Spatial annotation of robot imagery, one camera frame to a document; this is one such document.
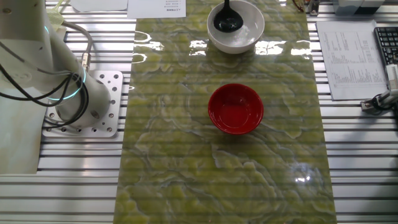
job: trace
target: spoon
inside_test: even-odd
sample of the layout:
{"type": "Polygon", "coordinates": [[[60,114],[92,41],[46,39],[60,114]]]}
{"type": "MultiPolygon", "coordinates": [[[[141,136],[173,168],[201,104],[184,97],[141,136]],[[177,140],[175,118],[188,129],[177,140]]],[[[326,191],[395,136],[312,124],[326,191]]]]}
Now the spoon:
{"type": "Polygon", "coordinates": [[[214,27],[221,32],[234,32],[243,26],[242,17],[225,0],[223,9],[214,18],[214,27]]]}

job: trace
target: metal rail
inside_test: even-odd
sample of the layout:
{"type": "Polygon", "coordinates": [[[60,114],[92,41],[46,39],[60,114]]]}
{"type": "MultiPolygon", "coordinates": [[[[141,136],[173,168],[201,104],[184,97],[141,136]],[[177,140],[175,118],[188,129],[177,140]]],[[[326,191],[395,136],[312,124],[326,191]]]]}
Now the metal rail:
{"type": "MultiPolygon", "coordinates": [[[[57,1],[47,1],[54,7],[57,1]]],[[[65,5],[67,21],[93,36],[93,70],[124,75],[119,135],[104,140],[42,140],[37,175],[0,176],[0,223],[112,223],[126,118],[136,22],[126,12],[76,13],[65,5]]],[[[375,19],[398,26],[398,3],[388,1],[372,17],[336,17],[323,1],[308,18],[315,76],[330,164],[338,223],[398,224],[398,137],[394,115],[363,114],[359,101],[332,101],[316,21],[375,19]]],[[[79,57],[82,34],[69,30],[67,44],[79,57]]]]}

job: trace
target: keyboard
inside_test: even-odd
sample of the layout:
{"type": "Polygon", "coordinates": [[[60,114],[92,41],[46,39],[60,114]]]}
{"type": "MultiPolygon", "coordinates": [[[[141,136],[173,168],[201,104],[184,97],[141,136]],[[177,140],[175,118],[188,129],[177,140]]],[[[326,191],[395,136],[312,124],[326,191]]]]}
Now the keyboard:
{"type": "Polygon", "coordinates": [[[374,29],[374,36],[384,66],[397,63],[398,27],[377,27],[374,29]]]}

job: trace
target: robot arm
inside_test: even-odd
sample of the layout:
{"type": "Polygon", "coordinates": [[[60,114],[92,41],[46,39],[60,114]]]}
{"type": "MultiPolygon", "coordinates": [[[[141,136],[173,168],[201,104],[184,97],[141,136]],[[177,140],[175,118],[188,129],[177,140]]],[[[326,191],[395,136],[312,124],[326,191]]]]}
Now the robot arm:
{"type": "MultiPolygon", "coordinates": [[[[84,54],[83,58],[84,62],[90,56],[84,54]]],[[[34,87],[43,94],[58,87],[67,75],[77,74],[82,82],[71,82],[63,103],[56,106],[59,117],[66,122],[79,113],[82,102],[86,103],[86,109],[72,124],[75,128],[98,122],[108,111],[108,89],[89,76],[88,65],[86,70],[55,33],[47,17],[44,0],[0,1],[0,64],[19,86],[34,87]],[[86,101],[79,94],[83,88],[87,92],[86,101]]],[[[6,85],[11,86],[6,80],[0,72],[0,92],[6,85]]],[[[63,88],[52,94],[49,100],[59,100],[62,93],[63,88]]]]}

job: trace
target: white bowl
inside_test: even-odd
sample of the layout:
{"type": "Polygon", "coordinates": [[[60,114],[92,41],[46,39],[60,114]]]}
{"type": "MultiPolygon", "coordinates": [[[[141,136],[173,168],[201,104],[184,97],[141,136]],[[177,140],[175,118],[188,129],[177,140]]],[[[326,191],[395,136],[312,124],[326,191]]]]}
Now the white bowl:
{"type": "Polygon", "coordinates": [[[264,16],[261,11],[247,1],[230,1],[231,9],[243,18],[243,26],[237,31],[224,33],[214,27],[214,18],[224,7],[221,3],[211,10],[207,18],[207,33],[210,40],[222,52],[240,54],[252,48],[264,32],[264,16]]]}

